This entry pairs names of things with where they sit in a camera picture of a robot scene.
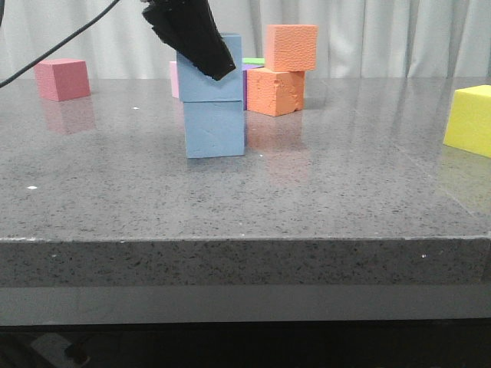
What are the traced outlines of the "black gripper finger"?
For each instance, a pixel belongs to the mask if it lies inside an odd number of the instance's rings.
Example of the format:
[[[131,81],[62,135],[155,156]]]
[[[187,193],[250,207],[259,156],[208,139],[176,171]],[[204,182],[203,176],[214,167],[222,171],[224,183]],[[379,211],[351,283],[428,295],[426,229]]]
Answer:
[[[142,16],[163,43],[213,80],[236,69],[207,1],[149,1]]]

